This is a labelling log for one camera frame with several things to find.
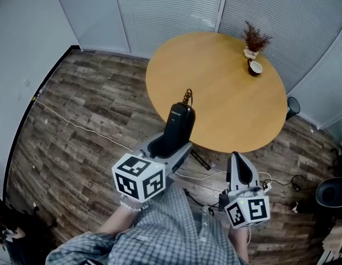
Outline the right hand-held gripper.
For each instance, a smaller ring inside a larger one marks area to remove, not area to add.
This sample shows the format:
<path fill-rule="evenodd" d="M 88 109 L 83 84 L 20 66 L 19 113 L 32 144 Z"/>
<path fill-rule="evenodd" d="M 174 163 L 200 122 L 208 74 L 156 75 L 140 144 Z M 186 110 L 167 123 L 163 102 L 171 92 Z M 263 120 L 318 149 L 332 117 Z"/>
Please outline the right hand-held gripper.
<path fill-rule="evenodd" d="M 241 185 L 232 185 L 238 181 Z M 234 229 L 270 220 L 269 197 L 260 184 L 257 169 L 239 152 L 233 152 L 228 158 L 227 187 L 219 195 L 218 210 L 227 215 Z"/>

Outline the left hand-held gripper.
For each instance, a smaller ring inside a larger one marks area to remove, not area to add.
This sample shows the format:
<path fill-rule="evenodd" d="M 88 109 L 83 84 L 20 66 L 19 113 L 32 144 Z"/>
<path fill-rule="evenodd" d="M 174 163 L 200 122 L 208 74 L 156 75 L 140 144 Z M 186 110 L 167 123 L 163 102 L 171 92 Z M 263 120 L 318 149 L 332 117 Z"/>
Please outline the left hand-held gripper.
<path fill-rule="evenodd" d="M 169 189 L 176 172 L 192 151 L 189 141 L 168 157 L 160 155 L 160 137 L 145 140 L 139 150 L 124 154 L 112 166 L 117 191 L 138 203 L 154 199 Z"/>

